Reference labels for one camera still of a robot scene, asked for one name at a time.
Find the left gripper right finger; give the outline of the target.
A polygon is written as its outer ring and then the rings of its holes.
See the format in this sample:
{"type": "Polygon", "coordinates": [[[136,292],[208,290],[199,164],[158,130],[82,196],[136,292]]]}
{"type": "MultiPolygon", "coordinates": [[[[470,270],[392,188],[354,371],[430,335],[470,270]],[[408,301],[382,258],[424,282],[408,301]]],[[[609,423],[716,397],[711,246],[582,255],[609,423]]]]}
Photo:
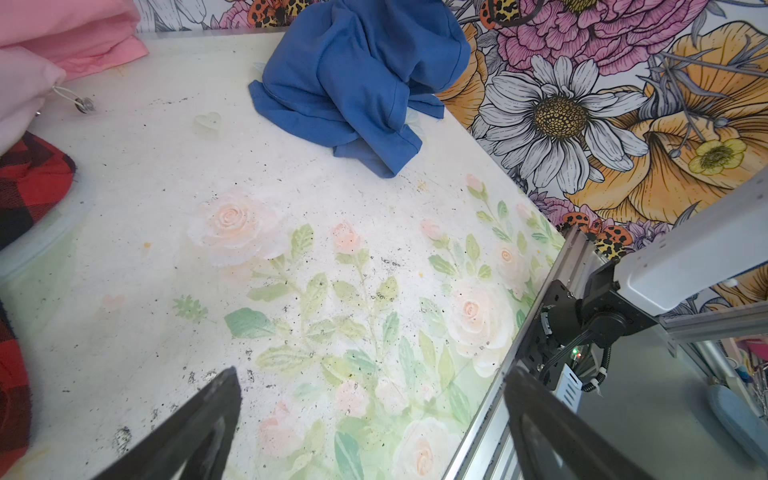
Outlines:
{"type": "Polygon", "coordinates": [[[525,479],[649,479],[522,367],[505,377],[508,425],[525,479]]]}

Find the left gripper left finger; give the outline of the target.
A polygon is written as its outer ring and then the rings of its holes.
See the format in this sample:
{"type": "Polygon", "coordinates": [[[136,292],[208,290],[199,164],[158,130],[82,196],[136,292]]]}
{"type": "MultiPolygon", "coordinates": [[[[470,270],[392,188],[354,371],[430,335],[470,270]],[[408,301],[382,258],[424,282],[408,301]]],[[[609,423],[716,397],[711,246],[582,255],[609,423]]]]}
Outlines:
{"type": "Polygon", "coordinates": [[[99,479],[221,479],[238,424],[236,369],[220,372],[99,479]]]}

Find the blue cloth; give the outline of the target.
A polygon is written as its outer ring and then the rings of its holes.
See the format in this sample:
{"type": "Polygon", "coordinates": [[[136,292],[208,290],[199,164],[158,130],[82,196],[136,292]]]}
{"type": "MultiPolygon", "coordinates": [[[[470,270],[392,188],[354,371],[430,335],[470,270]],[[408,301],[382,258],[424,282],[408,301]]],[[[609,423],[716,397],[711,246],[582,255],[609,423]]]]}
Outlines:
{"type": "Polygon", "coordinates": [[[437,96],[470,57],[441,1],[326,1],[292,23],[249,94],[282,130],[393,178],[422,147],[408,111],[443,118],[437,96]]]}

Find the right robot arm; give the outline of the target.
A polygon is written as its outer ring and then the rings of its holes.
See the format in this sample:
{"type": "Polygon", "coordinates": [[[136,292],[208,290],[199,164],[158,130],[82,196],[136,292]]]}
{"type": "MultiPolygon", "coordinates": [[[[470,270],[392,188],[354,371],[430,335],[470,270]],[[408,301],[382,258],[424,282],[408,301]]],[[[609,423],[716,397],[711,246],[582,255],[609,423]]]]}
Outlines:
{"type": "Polygon", "coordinates": [[[767,261],[767,172],[761,170],[661,240],[592,272],[576,298],[557,281],[538,325],[567,349],[657,325],[692,295],[767,261]]]}

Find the red black plaid cloth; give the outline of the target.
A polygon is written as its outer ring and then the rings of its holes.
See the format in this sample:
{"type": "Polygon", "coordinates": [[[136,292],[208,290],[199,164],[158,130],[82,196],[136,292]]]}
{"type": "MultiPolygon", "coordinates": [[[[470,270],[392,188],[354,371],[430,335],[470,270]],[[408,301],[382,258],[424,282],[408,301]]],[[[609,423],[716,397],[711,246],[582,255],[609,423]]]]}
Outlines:
{"type": "MultiPolygon", "coordinates": [[[[1,156],[1,248],[38,223],[69,192],[73,160],[30,132],[1,156]]],[[[1,473],[27,452],[31,391],[17,336],[1,311],[1,473]]]]}

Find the pink cloth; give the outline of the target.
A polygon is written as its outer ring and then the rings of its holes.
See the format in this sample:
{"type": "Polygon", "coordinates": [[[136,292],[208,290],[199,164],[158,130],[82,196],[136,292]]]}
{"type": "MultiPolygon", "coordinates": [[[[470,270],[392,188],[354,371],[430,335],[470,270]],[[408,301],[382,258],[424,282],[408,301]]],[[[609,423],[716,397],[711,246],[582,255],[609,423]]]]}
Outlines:
{"type": "Polygon", "coordinates": [[[21,139],[55,87],[146,56],[135,36],[139,20],[131,1],[3,1],[1,152],[21,139]]]}

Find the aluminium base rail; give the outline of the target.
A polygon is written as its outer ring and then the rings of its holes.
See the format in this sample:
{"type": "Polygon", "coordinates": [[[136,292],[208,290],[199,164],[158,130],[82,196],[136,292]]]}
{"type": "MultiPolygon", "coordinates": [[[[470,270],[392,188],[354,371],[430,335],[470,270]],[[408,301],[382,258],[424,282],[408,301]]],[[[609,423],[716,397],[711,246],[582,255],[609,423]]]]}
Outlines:
{"type": "Polygon", "coordinates": [[[504,399],[506,377],[517,366],[531,372],[544,363],[539,349],[547,345],[547,337],[541,326],[540,313],[552,282],[559,281],[568,293],[580,296],[589,272],[603,263],[595,254],[593,243],[587,235],[578,228],[571,228],[550,273],[537,292],[520,334],[513,341],[447,468],[444,475],[446,479],[522,477],[508,426],[510,412],[504,399]]]}

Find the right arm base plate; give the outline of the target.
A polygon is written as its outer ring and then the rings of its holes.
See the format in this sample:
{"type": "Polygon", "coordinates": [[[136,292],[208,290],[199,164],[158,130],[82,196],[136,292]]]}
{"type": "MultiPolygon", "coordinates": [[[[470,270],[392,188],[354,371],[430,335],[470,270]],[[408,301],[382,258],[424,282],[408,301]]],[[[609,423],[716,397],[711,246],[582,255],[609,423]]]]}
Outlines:
{"type": "Polygon", "coordinates": [[[581,300],[563,282],[553,280],[523,336],[518,360],[551,391],[574,359],[573,350],[595,341],[594,333],[582,324],[580,306],[581,300]]]}

